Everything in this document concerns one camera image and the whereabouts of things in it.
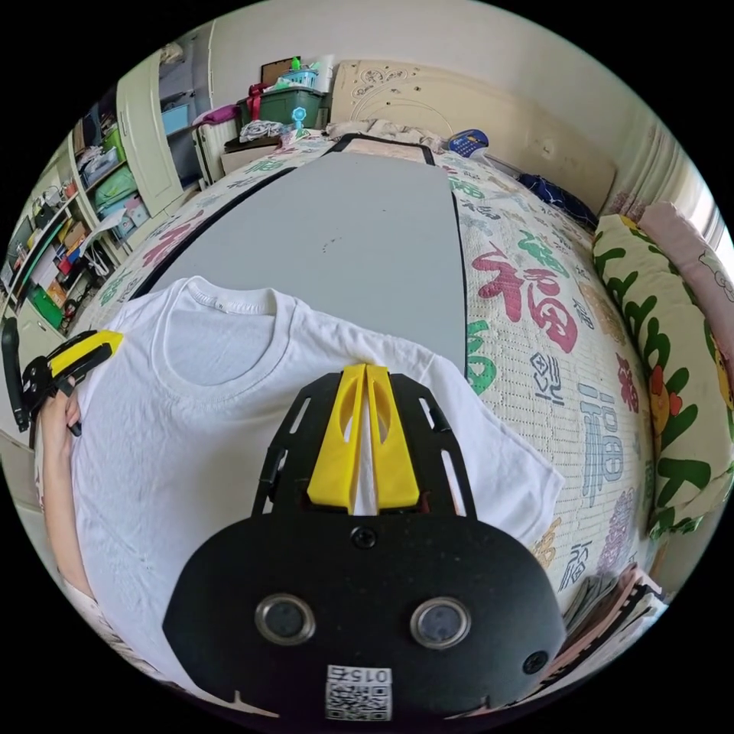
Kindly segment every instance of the green leaf pattern pillow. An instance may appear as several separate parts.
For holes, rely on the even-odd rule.
[[[693,531],[734,479],[734,398],[721,353],[692,291],[632,221],[602,217],[593,260],[648,380],[657,463],[651,535]]]

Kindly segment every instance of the blue fan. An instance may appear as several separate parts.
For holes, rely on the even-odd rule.
[[[449,140],[449,150],[468,158],[480,148],[488,148],[489,140],[481,130],[464,130]]]
[[[296,129],[301,130],[304,126],[304,120],[306,119],[306,110],[303,107],[297,107],[291,115],[293,122],[296,123]]]

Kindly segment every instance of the window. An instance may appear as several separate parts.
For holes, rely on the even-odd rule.
[[[724,270],[728,276],[734,281],[734,245],[732,244],[732,236],[729,234],[729,228],[725,228],[719,244],[716,247],[716,254],[724,266]]]
[[[709,227],[715,213],[716,203],[713,200],[713,195],[709,191],[709,187],[703,184],[696,208],[690,216],[690,223],[705,237],[706,229]]]

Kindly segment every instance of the bedspread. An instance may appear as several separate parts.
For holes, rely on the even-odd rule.
[[[112,318],[170,252],[243,191],[332,146],[319,132],[285,142],[193,198],[111,276],[75,333]],[[459,212],[469,383],[566,479],[555,519],[532,548],[565,609],[587,575],[630,562],[647,570],[653,560],[641,363],[595,274],[588,232],[500,171],[448,152],[435,161]]]

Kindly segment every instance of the hand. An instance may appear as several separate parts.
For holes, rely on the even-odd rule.
[[[55,398],[49,398],[41,408],[41,439],[44,444],[44,462],[46,460],[67,461],[71,456],[71,431],[81,418],[76,392],[68,398],[61,390]]]

